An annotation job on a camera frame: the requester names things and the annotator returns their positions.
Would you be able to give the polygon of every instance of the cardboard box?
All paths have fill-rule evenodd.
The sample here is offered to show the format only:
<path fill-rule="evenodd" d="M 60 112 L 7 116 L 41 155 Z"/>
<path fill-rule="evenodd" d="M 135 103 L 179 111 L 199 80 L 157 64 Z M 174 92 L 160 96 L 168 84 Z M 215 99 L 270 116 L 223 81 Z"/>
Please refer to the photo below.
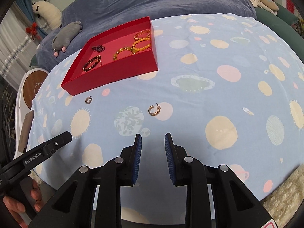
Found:
<path fill-rule="evenodd" d="M 136 48 L 151 43 L 150 48 L 133 55 L 130 55 L 130 51 L 125 50 L 119 53 L 117 60 L 113 60 L 116 51 L 125 46 L 132 47 L 134 35 L 147 29 L 151 31 L 151 42 L 142 41 L 136 45 Z M 105 50 L 100 53 L 93 51 L 92 47 L 98 45 L 103 45 Z M 83 66 L 97 55 L 101 56 L 101 62 L 90 71 L 84 72 Z M 144 17 L 119 25 L 91 38 L 74 60 L 62 81 L 61 87 L 70 95 L 75 96 L 108 83 L 157 70 L 154 31 L 150 18 Z"/>

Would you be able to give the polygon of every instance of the white sheer curtain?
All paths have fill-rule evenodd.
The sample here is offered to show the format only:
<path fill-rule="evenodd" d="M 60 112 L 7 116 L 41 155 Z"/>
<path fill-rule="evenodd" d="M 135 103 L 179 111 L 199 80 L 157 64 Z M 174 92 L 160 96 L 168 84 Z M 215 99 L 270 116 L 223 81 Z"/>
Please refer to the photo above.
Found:
<path fill-rule="evenodd" d="M 36 44 L 11 9 L 0 24 L 0 74 L 16 90 L 29 70 Z"/>

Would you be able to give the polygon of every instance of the polka dot fabric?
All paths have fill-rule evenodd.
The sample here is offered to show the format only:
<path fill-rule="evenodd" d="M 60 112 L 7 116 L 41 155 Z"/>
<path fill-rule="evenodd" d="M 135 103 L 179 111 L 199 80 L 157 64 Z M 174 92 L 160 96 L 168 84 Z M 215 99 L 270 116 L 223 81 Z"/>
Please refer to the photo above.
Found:
<path fill-rule="evenodd" d="M 50 72 L 33 101 L 28 148 L 64 131 L 73 140 L 36 173 L 58 189 L 78 167 L 104 165 L 140 133 L 138 180 L 122 188 L 124 215 L 179 224 L 186 189 L 170 181 L 164 149 L 170 132 L 203 164 L 229 165 L 261 200 L 304 162 L 303 63 L 253 18 L 194 14 L 152 24 L 158 71 L 74 97 L 60 85 L 79 52 Z M 148 108 L 156 103 L 161 111 L 153 117 Z"/>

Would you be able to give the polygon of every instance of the red ribbon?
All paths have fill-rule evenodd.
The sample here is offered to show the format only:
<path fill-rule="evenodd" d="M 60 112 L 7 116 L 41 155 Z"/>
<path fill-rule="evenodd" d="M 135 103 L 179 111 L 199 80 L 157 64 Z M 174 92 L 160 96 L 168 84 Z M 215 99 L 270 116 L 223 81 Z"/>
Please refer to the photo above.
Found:
<path fill-rule="evenodd" d="M 35 38 L 40 39 L 40 37 L 37 35 L 38 34 L 36 29 L 37 26 L 38 26 L 37 23 L 34 22 L 31 27 L 27 27 L 25 29 L 27 34 L 31 34 L 33 40 L 35 40 Z"/>

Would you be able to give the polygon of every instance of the cream fur rug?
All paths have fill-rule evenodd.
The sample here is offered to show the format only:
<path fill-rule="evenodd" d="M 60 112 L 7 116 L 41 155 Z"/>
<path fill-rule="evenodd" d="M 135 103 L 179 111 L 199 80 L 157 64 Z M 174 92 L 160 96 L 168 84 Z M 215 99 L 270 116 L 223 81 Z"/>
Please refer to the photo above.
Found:
<path fill-rule="evenodd" d="M 43 183 L 32 170 L 30 175 L 38 184 Z M 293 217 L 304 198 L 304 164 L 299 166 L 289 178 L 271 195 L 261 201 L 273 217 L 278 228 L 283 228 Z"/>

